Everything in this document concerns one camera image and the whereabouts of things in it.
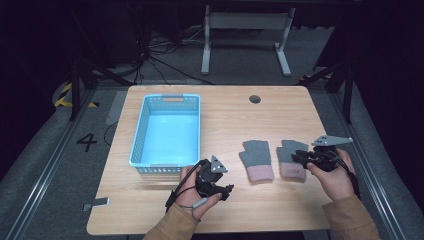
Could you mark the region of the grey fingerless glove pink cuff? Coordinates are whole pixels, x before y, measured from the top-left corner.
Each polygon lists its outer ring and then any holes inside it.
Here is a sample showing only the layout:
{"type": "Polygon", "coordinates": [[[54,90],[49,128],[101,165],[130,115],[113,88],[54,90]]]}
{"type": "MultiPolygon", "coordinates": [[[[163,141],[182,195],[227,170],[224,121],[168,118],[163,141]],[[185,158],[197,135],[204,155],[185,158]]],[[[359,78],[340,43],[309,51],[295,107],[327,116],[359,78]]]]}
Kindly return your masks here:
{"type": "Polygon", "coordinates": [[[244,150],[239,153],[239,157],[246,168],[249,181],[252,183],[273,181],[274,173],[268,142],[249,140],[243,143],[243,147],[244,150]]]}
{"type": "Polygon", "coordinates": [[[280,175],[285,180],[305,182],[306,170],[292,159],[297,150],[307,151],[308,145],[295,140],[282,140],[281,146],[276,149],[280,165],[280,175]]]}

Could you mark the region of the small grey metal plate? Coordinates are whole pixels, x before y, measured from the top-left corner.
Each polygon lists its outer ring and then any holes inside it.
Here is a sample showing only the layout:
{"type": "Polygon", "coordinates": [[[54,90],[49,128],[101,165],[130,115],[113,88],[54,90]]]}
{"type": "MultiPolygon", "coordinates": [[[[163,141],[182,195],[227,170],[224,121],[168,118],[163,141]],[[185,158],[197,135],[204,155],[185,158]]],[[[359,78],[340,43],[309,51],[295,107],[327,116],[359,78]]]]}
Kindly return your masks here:
{"type": "Polygon", "coordinates": [[[107,206],[108,204],[109,204],[109,198],[108,197],[94,199],[91,203],[83,204],[81,211],[87,212],[87,211],[90,211],[94,207],[107,206]]]}

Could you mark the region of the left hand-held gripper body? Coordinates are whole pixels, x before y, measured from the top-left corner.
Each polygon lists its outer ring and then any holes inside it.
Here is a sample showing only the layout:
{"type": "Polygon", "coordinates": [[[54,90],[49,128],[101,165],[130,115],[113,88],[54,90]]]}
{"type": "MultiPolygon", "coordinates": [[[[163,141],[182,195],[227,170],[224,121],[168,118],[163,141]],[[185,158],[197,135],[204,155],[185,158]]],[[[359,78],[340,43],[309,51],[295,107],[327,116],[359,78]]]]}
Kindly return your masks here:
{"type": "Polygon", "coordinates": [[[202,198],[222,193],[224,187],[217,186],[216,182],[228,172],[228,169],[215,157],[211,160],[200,161],[201,169],[196,178],[196,190],[202,198]]]}

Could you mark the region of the person's right hand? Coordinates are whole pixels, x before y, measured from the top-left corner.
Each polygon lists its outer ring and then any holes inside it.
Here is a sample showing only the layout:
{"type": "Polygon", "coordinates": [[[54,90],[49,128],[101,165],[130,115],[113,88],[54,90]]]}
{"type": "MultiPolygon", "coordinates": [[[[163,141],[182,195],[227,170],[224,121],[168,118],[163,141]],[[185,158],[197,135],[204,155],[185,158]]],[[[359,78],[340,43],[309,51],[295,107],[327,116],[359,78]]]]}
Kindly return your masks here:
{"type": "Polygon", "coordinates": [[[326,172],[315,164],[308,163],[307,169],[319,180],[324,192],[332,201],[355,195],[349,175],[342,166],[338,166],[331,172],[326,172]]]}

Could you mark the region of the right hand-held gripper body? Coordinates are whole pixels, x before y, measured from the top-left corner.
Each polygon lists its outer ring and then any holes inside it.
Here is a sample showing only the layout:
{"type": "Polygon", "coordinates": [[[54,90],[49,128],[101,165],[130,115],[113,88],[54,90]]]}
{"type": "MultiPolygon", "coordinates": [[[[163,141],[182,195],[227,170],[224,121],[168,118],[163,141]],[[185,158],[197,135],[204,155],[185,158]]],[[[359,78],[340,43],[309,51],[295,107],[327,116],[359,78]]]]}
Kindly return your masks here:
{"type": "Polygon", "coordinates": [[[308,153],[309,160],[325,172],[331,172],[337,166],[349,172],[346,163],[337,153],[336,146],[352,142],[351,137],[322,135],[312,142],[313,150],[308,153]]]}

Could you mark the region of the person's left hand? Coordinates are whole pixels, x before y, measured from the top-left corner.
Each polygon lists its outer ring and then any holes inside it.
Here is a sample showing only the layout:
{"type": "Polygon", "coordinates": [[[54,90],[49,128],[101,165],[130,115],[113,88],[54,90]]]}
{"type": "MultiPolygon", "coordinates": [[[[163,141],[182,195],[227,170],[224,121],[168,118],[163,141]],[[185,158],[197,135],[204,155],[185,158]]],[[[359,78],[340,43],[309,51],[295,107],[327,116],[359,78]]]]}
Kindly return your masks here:
{"type": "MultiPolygon", "coordinates": [[[[195,202],[202,198],[196,190],[196,177],[198,171],[198,168],[193,168],[192,166],[184,167],[181,170],[180,179],[182,186],[177,193],[177,199],[175,201],[178,206],[191,207],[195,202]]],[[[194,210],[194,216],[200,220],[209,209],[219,202],[220,196],[215,194],[208,198],[209,200],[205,204],[194,210]]],[[[192,216],[190,209],[183,209],[192,216]]]]}

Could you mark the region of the light blue plastic basket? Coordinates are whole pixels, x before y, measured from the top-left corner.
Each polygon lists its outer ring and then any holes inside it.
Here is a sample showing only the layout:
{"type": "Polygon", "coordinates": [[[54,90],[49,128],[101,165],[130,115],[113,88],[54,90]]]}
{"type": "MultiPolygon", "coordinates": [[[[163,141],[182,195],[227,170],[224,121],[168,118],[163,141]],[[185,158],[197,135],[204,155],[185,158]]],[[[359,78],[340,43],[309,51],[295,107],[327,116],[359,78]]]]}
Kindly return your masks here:
{"type": "Polygon", "coordinates": [[[200,160],[201,97],[145,95],[129,164],[140,174],[177,174],[200,160]]]}

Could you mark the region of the white metal desk frame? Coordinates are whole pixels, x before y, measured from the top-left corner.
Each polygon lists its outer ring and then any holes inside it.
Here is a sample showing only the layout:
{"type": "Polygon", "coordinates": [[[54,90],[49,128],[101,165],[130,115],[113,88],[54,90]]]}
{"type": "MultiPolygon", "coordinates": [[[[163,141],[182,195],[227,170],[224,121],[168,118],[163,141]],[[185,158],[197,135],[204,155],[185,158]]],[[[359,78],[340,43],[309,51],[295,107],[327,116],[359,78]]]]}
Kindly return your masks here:
{"type": "Polygon", "coordinates": [[[204,17],[204,48],[201,64],[201,74],[208,75],[211,57],[211,29],[258,29],[280,30],[281,40],[274,44],[280,68],[283,75],[288,77],[291,70],[284,52],[288,35],[294,20],[296,9],[290,8],[284,13],[241,13],[241,12],[214,12],[211,6],[205,7],[204,17]]]}

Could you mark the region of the black metal stand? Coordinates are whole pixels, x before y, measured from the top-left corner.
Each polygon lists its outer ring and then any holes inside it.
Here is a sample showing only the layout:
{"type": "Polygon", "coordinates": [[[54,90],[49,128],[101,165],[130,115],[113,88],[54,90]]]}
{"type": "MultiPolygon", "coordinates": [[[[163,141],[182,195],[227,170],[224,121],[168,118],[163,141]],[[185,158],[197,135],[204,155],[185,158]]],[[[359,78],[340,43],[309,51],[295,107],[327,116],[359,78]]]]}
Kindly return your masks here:
{"type": "Polygon", "coordinates": [[[94,71],[104,75],[122,86],[133,86],[133,83],[125,80],[123,77],[113,73],[105,67],[84,58],[78,58],[74,61],[71,72],[71,90],[72,90],[72,113],[70,120],[73,121],[81,110],[80,83],[83,83],[86,89],[94,90],[98,81],[94,71]]]}
{"type": "Polygon", "coordinates": [[[323,70],[311,75],[302,76],[297,86],[307,87],[310,84],[323,79],[329,75],[329,80],[325,85],[327,93],[337,93],[341,87],[344,87],[342,113],[348,124],[351,124],[351,102],[353,94],[354,72],[352,63],[342,62],[333,66],[326,67],[323,70]]]}

